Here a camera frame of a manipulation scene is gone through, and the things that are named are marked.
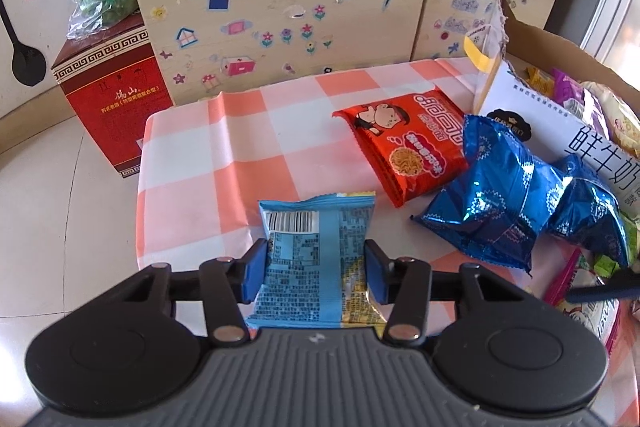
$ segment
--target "yellow tape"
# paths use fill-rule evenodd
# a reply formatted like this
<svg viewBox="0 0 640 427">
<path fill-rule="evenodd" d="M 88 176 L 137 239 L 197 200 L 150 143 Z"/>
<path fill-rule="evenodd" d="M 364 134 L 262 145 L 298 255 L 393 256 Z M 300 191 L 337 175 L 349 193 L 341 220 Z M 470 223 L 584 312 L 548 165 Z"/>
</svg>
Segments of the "yellow tape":
<svg viewBox="0 0 640 427">
<path fill-rule="evenodd" d="M 484 55 L 467 36 L 465 36 L 464 47 L 466 56 L 469 57 L 478 70 L 482 71 L 482 73 L 491 73 L 495 59 Z"/>
</svg>

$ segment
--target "blue foil snack bag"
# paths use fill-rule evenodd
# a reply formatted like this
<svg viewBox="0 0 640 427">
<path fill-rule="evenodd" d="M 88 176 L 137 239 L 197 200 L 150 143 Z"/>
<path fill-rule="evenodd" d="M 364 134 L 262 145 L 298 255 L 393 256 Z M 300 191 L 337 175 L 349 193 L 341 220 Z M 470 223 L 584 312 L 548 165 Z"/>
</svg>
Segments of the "blue foil snack bag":
<svg viewBox="0 0 640 427">
<path fill-rule="evenodd" d="M 364 240 L 375 194 L 260 201 L 269 240 L 264 282 L 249 327 L 384 327 L 369 301 Z"/>
<path fill-rule="evenodd" d="M 571 154 L 552 164 L 572 181 L 549 219 L 547 230 L 596 254 L 628 266 L 625 225 L 618 202 L 598 175 L 578 156 Z"/>
<path fill-rule="evenodd" d="M 484 116 L 465 116 L 463 152 L 469 168 L 412 219 L 471 257 L 529 272 L 533 245 L 571 176 Z"/>
</svg>

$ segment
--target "table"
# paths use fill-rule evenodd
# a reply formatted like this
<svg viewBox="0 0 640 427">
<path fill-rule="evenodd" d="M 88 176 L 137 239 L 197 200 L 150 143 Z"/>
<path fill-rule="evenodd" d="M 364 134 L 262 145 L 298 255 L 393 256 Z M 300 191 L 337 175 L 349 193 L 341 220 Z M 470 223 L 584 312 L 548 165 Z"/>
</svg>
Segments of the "table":
<svg viewBox="0 0 640 427">
<path fill-rule="evenodd" d="M 241 257 L 255 239 L 264 237 L 258 200 L 298 201 L 374 189 L 376 208 L 367 237 L 389 257 L 408 255 L 436 270 L 457 271 L 469 258 L 409 220 L 433 196 L 394 208 L 347 124 L 331 115 L 434 86 L 469 112 L 476 73 L 467 58 L 420 60 L 306 76 L 156 113 L 146 123 L 140 167 L 138 265 L 164 261 L 174 271 L 193 270 L 214 257 Z M 534 248 L 532 277 L 517 269 L 485 266 L 541 296 L 573 249 L 541 236 Z M 241 308 L 245 315 L 251 311 L 251 306 Z M 390 310 L 382 311 L 388 316 Z M 179 303 L 177 318 L 194 333 L 205 334 L 200 303 Z M 431 333 L 453 320 L 449 303 L 431 304 Z M 611 424 L 637 425 L 640 325 L 629 313 L 621 325 L 594 409 Z"/>
</svg>

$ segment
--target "greek key pattern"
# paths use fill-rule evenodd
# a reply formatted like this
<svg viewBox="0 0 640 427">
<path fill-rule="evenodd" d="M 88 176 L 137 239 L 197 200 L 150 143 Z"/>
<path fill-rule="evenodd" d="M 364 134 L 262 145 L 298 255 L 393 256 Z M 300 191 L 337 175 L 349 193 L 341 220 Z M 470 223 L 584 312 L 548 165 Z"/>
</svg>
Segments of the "greek key pattern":
<svg viewBox="0 0 640 427">
<path fill-rule="evenodd" d="M 111 60 L 113 57 L 122 55 L 124 52 L 128 52 L 148 42 L 149 33 L 146 31 L 146 28 L 144 26 L 134 28 L 63 62 L 54 68 L 53 75 L 56 77 L 56 81 L 62 84 L 66 79 L 78 73 L 82 73 L 97 64 Z"/>
</svg>

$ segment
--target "noodle image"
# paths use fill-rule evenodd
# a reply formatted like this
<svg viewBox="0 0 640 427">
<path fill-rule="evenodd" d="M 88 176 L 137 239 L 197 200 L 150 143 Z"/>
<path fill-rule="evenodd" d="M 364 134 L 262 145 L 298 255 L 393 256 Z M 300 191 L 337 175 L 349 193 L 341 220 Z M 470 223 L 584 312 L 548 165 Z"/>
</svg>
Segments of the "noodle image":
<svg viewBox="0 0 640 427">
<path fill-rule="evenodd" d="M 407 147 L 395 149 L 389 156 L 389 163 L 394 171 L 402 176 L 417 176 L 423 171 L 422 158 Z"/>
</svg>

